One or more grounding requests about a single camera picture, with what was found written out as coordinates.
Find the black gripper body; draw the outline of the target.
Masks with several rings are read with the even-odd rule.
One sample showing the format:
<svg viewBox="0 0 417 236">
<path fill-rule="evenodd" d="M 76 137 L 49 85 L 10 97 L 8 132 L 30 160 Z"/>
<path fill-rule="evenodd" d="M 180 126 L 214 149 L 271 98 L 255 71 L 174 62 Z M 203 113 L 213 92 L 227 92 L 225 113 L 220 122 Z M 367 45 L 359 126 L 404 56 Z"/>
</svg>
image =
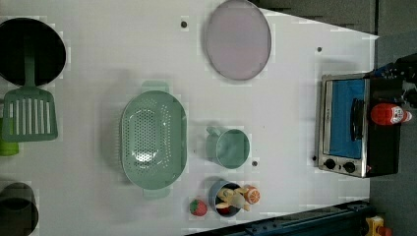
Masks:
<svg viewBox="0 0 417 236">
<path fill-rule="evenodd" d="M 369 72 L 367 79 L 377 86 L 372 98 L 415 108 L 416 63 L 417 55 L 413 53 Z"/>
</svg>

